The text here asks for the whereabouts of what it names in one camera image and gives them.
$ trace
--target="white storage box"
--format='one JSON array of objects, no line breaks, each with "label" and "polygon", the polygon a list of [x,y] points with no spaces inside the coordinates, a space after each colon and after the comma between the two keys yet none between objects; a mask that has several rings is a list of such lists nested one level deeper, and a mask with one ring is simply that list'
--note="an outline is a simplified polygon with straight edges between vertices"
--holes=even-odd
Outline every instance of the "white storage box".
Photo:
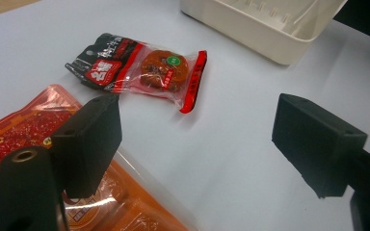
[{"label": "white storage box", "polygon": [[181,0],[181,11],[279,64],[292,64],[346,2]]}]

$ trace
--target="white tabletop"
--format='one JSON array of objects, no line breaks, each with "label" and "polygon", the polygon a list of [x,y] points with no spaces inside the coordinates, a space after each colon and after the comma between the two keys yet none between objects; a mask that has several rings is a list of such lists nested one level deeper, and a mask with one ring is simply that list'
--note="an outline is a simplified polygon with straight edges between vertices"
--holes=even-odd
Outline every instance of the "white tabletop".
[{"label": "white tabletop", "polygon": [[179,0],[39,1],[0,14],[0,118],[50,84],[82,104],[99,95],[64,65],[105,32],[183,55],[208,52],[190,114],[163,99],[120,98],[120,152],[192,214],[200,230],[353,229],[353,191],[318,199],[271,135],[284,92],[367,133],[370,151],[369,37],[333,21],[297,64],[282,66],[185,15]]}]

